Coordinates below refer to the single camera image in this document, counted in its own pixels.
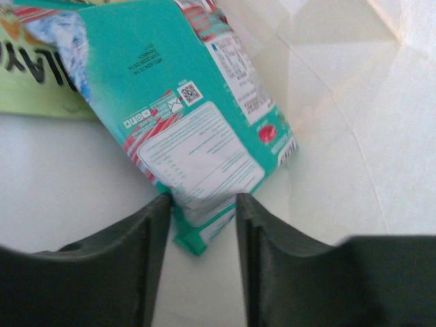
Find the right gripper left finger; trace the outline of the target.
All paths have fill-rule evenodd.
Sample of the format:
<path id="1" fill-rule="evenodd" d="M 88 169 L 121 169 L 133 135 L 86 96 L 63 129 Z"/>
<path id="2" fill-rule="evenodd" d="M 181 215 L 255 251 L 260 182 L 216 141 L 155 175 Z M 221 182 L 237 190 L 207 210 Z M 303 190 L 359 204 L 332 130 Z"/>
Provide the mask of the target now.
<path id="1" fill-rule="evenodd" d="M 57 251 L 1 248 L 2 326 L 150 326 L 170 196 Z"/>

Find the light green snack packet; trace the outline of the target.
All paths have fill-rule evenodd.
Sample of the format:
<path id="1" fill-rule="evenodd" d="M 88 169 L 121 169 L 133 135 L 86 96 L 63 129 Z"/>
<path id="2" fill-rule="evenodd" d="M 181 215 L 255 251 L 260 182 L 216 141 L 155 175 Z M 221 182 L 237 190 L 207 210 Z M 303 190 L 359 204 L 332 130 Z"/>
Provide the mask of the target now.
<path id="1" fill-rule="evenodd" d="M 73 6 L 69 1 L 1 2 L 1 112 L 96 118 L 69 79 L 57 49 L 35 39 L 25 27 L 30 18 Z"/>

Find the brown paper bag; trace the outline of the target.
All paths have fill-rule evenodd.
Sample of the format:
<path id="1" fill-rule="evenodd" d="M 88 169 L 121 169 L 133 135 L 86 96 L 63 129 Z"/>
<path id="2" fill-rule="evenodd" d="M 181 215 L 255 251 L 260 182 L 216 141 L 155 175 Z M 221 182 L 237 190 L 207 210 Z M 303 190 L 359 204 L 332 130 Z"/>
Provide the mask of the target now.
<path id="1" fill-rule="evenodd" d="M 435 237 L 435 2 L 214 2 L 296 141 L 248 194 L 330 246 L 354 236 Z M 165 194 L 95 116 L 1 112 L 1 248 L 57 251 Z M 236 202 L 194 255 L 175 241 L 166 194 L 170 227 L 150 326 L 249 326 Z"/>

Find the teal white snack bag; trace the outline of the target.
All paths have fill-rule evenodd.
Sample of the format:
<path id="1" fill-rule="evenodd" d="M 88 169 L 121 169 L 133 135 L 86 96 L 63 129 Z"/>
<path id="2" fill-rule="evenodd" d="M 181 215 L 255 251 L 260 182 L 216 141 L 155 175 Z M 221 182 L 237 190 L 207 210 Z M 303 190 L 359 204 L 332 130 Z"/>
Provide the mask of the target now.
<path id="1" fill-rule="evenodd" d="M 175 241 L 202 254 L 296 149 L 214 1 L 15 1 L 127 156 L 174 199 Z"/>

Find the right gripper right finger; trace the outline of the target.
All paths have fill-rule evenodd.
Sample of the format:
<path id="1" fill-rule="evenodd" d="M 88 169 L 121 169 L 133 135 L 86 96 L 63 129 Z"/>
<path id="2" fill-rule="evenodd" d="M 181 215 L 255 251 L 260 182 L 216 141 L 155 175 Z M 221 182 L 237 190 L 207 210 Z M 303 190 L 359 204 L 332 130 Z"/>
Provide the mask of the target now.
<path id="1" fill-rule="evenodd" d="M 236 198 L 249 326 L 434 326 L 435 237 L 354 236 L 326 245 Z"/>

